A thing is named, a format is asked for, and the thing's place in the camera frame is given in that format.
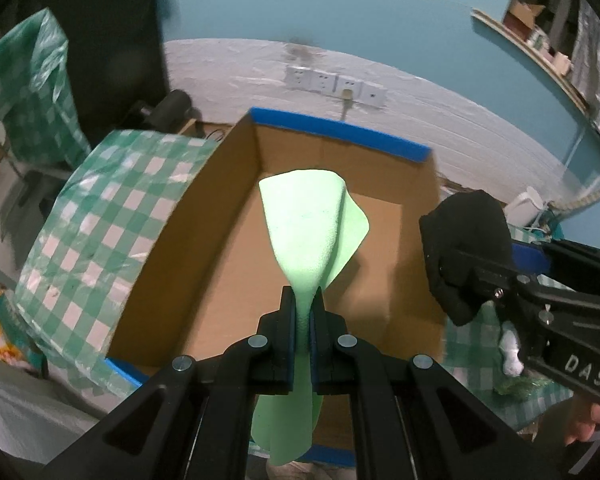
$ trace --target teal wall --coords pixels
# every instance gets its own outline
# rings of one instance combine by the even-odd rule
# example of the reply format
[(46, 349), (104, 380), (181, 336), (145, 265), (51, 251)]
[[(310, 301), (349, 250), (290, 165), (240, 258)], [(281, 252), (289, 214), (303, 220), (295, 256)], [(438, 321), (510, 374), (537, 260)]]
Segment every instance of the teal wall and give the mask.
[(600, 248), (600, 202), (560, 225), (565, 238)]
[(458, 92), (517, 126), (586, 184), (600, 142), (552, 79), (472, 7), (501, 19), (509, 0), (159, 0), (165, 40), (291, 41), (394, 66)]

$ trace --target white container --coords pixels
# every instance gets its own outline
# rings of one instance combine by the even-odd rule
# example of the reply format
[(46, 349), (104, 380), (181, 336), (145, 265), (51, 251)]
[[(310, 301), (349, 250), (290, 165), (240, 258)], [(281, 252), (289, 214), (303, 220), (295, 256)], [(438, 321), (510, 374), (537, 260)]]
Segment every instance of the white container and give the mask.
[(504, 208), (507, 223), (517, 227), (526, 227), (536, 219), (538, 213), (544, 208), (540, 194), (531, 186), (520, 193)]

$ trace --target wall socket panel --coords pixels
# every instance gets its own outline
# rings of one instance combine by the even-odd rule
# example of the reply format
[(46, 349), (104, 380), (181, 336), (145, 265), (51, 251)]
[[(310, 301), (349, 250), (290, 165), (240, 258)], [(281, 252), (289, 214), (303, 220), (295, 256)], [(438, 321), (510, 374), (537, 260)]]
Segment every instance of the wall socket panel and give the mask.
[(341, 99), (345, 90), (351, 90), (355, 102), (376, 108), (383, 107), (386, 101), (386, 88), (383, 86), (304, 66), (287, 65), (285, 83), (289, 88), (318, 92)]
[(308, 90), (313, 70), (304, 66), (286, 66), (285, 83), (289, 88)]

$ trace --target blue tape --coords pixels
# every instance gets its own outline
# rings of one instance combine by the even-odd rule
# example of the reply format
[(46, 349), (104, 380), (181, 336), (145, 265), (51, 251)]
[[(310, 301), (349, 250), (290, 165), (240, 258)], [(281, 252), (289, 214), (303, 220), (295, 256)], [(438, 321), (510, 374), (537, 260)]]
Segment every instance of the blue tape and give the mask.
[(527, 274), (548, 274), (551, 270), (551, 260), (542, 252), (538, 244), (525, 244), (514, 241), (513, 263), (518, 270)]
[(149, 379), (148, 375), (143, 374), (135, 366), (127, 363), (126, 361), (107, 357), (104, 359), (104, 362), (106, 362), (110, 368), (113, 368), (117, 373), (122, 375), (127, 381), (133, 384), (133, 386), (137, 386), (138, 388)]
[(320, 446), (318, 444), (313, 444), (309, 448), (309, 451), (302, 455), (298, 460), (300, 462), (322, 462), (340, 467), (356, 466), (356, 457), (353, 452), (347, 449), (337, 449), (335, 447)]
[(250, 114), (256, 124), (286, 128), (287, 130), (331, 137), (331, 139), (346, 140), (359, 146), (400, 156), (413, 162), (424, 162), (431, 152), (429, 146), (342, 121), (321, 119), (270, 108), (252, 108)]

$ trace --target light green towel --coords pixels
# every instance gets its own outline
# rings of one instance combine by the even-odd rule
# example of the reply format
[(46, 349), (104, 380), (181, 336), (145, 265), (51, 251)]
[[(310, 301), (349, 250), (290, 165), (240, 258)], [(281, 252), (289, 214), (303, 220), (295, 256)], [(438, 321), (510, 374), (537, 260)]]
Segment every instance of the light green towel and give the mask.
[(322, 397), (312, 392), (309, 312), (318, 287), (329, 285), (369, 231), (369, 222), (332, 171), (297, 170), (260, 181), (271, 246), (296, 295), (296, 360), (288, 396), (260, 396), (251, 436), (273, 465), (311, 447)]

